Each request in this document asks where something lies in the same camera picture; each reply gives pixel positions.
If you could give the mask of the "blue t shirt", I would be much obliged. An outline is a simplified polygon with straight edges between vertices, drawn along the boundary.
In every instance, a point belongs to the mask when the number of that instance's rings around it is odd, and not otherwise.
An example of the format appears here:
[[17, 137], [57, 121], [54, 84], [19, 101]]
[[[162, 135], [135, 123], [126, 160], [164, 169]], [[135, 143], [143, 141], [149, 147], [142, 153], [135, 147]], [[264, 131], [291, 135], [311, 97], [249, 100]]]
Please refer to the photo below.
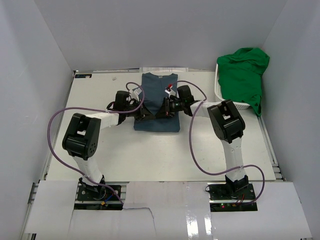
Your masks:
[[[160, 110], [164, 98], [168, 96], [165, 89], [177, 80], [178, 75], [175, 73], [170, 75], [155, 75], [150, 72], [142, 74], [141, 86], [145, 94], [143, 104], [146, 109], [155, 115]], [[135, 131], [143, 132], [178, 133], [180, 131], [180, 119], [176, 113], [173, 117], [136, 120], [133, 128]]]

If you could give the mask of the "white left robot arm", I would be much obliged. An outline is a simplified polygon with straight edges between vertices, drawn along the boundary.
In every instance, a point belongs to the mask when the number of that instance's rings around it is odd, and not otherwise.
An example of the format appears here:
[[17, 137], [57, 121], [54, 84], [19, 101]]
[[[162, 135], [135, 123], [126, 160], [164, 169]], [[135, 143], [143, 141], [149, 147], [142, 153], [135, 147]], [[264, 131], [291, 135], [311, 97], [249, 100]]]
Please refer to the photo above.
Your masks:
[[115, 101], [109, 103], [106, 112], [95, 114], [73, 114], [62, 140], [62, 148], [72, 156], [82, 172], [80, 184], [96, 200], [106, 195], [105, 177], [93, 158], [97, 148], [100, 131], [121, 124], [127, 117], [136, 121], [154, 120], [155, 115], [134, 92], [120, 90]]

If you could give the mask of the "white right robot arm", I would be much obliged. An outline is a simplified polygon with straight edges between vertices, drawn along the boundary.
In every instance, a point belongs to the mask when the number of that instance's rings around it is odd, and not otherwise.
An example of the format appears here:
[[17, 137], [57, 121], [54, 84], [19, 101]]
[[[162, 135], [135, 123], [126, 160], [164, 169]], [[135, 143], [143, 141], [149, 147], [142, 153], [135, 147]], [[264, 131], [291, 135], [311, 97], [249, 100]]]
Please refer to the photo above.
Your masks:
[[157, 117], [171, 117], [177, 112], [184, 112], [192, 121], [196, 116], [210, 119], [213, 131], [221, 140], [224, 150], [226, 195], [233, 200], [238, 199], [249, 185], [242, 155], [242, 137], [246, 125], [232, 100], [195, 100], [188, 85], [177, 88], [178, 96], [175, 96], [172, 84], [164, 91], [166, 97]]

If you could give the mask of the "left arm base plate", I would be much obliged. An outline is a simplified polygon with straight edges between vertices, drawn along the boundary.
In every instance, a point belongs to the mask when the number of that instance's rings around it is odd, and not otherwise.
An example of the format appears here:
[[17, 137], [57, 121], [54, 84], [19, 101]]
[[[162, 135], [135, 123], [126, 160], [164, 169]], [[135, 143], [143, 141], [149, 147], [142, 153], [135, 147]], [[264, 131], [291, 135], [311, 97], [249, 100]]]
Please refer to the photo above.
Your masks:
[[123, 205], [109, 188], [102, 188], [100, 193], [78, 185], [74, 202], [75, 210], [120, 211]]

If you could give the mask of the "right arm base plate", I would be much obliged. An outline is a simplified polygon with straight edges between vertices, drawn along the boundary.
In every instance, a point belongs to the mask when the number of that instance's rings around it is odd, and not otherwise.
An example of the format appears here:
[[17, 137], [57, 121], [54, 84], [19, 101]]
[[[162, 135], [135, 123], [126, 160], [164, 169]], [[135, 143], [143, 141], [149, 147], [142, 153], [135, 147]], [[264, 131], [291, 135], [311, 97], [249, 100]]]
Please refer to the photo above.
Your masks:
[[209, 194], [209, 205], [212, 213], [256, 212], [258, 210], [253, 185], [237, 192], [232, 192], [226, 183], [208, 184], [205, 191]]

